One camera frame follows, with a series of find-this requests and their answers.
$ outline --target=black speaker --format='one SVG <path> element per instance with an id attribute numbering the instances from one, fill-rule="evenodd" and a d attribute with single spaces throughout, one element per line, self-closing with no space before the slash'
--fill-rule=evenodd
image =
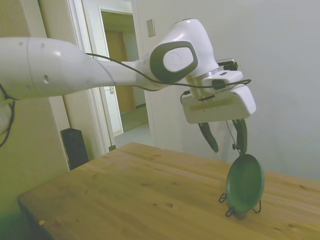
<path id="1" fill-rule="evenodd" d="M 89 162 L 85 141 L 80 130 L 68 128 L 61 131 L 61 136 L 69 158 L 70 170 Z"/>

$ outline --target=wooden table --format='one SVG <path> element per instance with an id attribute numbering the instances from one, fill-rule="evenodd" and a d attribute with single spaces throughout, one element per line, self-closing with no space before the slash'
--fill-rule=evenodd
<path id="1" fill-rule="evenodd" d="M 262 211 L 226 217 L 230 164 L 130 143 L 23 194 L 54 240 L 320 240 L 320 184 L 265 174 Z"/>

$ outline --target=black wire stand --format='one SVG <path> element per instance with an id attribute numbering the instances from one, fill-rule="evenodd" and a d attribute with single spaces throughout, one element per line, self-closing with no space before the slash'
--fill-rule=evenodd
<path id="1" fill-rule="evenodd" d="M 221 197 L 219 198 L 219 203 L 223 203 L 225 200 L 227 199 L 227 194 L 226 193 L 223 193 L 222 195 L 221 195 Z M 258 214 L 258 213 L 260 213 L 261 212 L 261 200 L 259 201 L 259 210 L 255 210 L 254 208 L 252 209 L 256 214 Z M 225 216 L 226 217 L 231 217 L 234 213 L 236 213 L 237 211 L 236 211 L 236 209 L 235 209 L 235 207 L 230 207 L 229 209 L 228 209 L 228 211 L 226 211 L 226 213 L 225 213 Z"/>

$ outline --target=wall plate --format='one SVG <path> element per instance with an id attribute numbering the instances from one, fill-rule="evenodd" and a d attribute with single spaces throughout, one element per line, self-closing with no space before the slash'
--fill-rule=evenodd
<path id="1" fill-rule="evenodd" d="M 151 37 L 156 35 L 155 22 L 154 22 L 153 19 L 150 19 L 150 20 L 146 21 L 146 27 L 148 29 L 149 38 L 151 38 Z"/>

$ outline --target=wooden door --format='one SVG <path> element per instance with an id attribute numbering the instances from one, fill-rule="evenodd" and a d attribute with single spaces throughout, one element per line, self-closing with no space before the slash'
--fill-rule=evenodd
<path id="1" fill-rule="evenodd" d="M 118 31 L 105 31 L 109 56 L 117 61 L 127 61 L 124 35 Z M 115 87 L 120 113 L 136 109 L 134 89 L 132 86 Z"/>

